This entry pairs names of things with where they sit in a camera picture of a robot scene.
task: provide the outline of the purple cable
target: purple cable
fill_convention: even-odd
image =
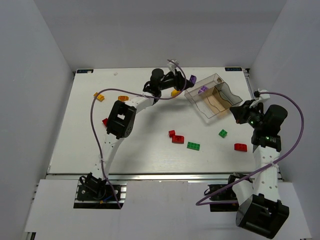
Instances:
[[[295,107],[296,109],[299,111],[300,113],[300,117],[301,117],[301,129],[300,129],[300,133],[299,133],[299,136],[297,138],[297,140],[295,141],[295,144],[290,148],[289,151],[287,151],[284,155],[282,155],[281,157],[279,157],[277,160],[274,160],[273,161],[273,164],[277,164],[278,162],[280,162],[281,160],[283,160],[285,157],[287,157],[298,145],[298,143],[300,142],[301,140],[301,137],[302,137],[302,134],[304,132],[304,128],[305,128],[305,118],[304,118],[304,115],[301,111],[301,108],[288,96],[282,94],[282,93],[278,93],[278,92],[260,92],[260,94],[271,94],[271,95],[278,95],[278,96],[281,96],[285,99],[288,99]],[[215,196],[221,192],[223,192],[224,190],[228,189],[228,188],[231,188],[233,185],[236,185],[240,182],[242,182],[243,180],[246,180],[250,177],[252,177],[253,175],[257,174],[257,173],[260,173],[264,170],[266,170],[267,168],[271,167],[272,164],[269,163],[268,165],[266,166],[263,166],[257,170],[255,170],[254,172],[238,179],[237,181],[234,181],[220,189],[218,189],[217,191],[214,191],[213,193],[210,193],[208,194],[207,196],[205,196],[204,198],[200,199],[199,201],[196,202],[196,206],[202,206],[202,205],[211,205],[211,204],[236,204],[238,203],[238,201],[213,201],[213,202],[203,202],[204,200],[207,200],[208,198],[211,198],[212,196]]]
[[[96,133],[96,130],[95,130],[95,126],[94,126],[94,120],[93,120],[93,113],[94,113],[94,105],[95,105],[95,102],[96,102],[96,99],[97,97],[99,96],[99,94],[103,93],[103,92],[107,92],[107,91],[118,91],[118,92],[122,92],[122,93],[126,93],[126,94],[132,94],[132,95],[136,95],[136,96],[139,96],[139,97],[145,97],[145,98],[149,98],[149,99],[158,99],[158,100],[170,100],[170,99],[174,99],[176,98],[177,96],[179,96],[185,89],[186,89],[186,86],[187,86],[187,78],[186,78],[186,75],[185,75],[185,72],[182,70],[182,68],[180,66],[178,66],[175,62],[173,62],[172,60],[167,60],[168,62],[170,63],[173,63],[174,65],[176,65],[176,67],[181,71],[181,73],[183,74],[183,77],[184,77],[184,86],[181,90],[181,92],[179,92],[179,94],[177,94],[176,96],[173,96],[173,97],[155,97],[155,96],[145,96],[145,95],[142,95],[142,94],[139,94],[139,93],[134,93],[134,92],[131,92],[131,91],[126,91],[126,90],[121,90],[121,89],[117,89],[117,88],[107,88],[107,89],[103,89],[101,90],[100,92],[98,92],[98,94],[94,97],[93,101],[92,101],[92,105],[91,105],[91,110],[90,110],[90,123],[91,123],[91,127],[92,127],[92,132],[93,132],[93,135],[94,135],[94,138],[96,140],[96,143],[98,145],[98,148],[99,148],[99,152],[100,152],[100,157],[101,157],[101,170],[102,170],[102,174],[103,174],[103,177],[106,179],[107,183],[110,185],[111,189],[112,189],[112,193],[114,195],[114,198],[115,198],[115,201],[116,203],[118,204],[118,207],[119,209],[121,209],[121,205],[120,205],[120,202],[117,198],[117,195],[115,193],[115,189],[114,189],[114,186],[111,184],[111,182],[109,181],[109,179],[107,178],[107,175],[105,173],[105,168],[104,168],[104,162],[103,162],[103,153],[102,153],[102,148],[101,148],[101,145],[100,145],[100,142],[99,142],[99,139],[98,139],[98,136],[97,136],[97,133]]]

